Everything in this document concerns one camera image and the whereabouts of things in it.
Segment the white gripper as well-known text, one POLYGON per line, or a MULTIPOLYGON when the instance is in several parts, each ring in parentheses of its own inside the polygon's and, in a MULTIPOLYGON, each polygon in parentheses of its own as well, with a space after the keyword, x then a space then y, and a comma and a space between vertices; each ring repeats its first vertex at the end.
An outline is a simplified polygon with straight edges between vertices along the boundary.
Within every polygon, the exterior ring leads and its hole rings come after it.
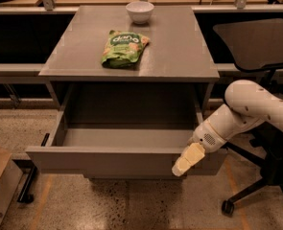
POLYGON ((204 158, 205 153, 215 152, 225 143, 226 140, 205 120, 193 131, 192 136, 188 140, 188 144, 191 145, 183 150, 172 167, 172 173, 175 176, 184 175, 204 158))

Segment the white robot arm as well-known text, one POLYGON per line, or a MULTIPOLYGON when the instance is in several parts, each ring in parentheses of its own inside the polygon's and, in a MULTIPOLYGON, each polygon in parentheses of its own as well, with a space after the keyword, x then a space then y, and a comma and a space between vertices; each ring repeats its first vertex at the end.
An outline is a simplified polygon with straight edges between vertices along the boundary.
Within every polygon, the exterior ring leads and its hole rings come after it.
POLYGON ((217 151, 233 136, 264 122, 283 132, 283 100, 254 81, 234 81, 224 92, 224 104, 193 131, 172 173, 182 176, 207 153, 217 151))

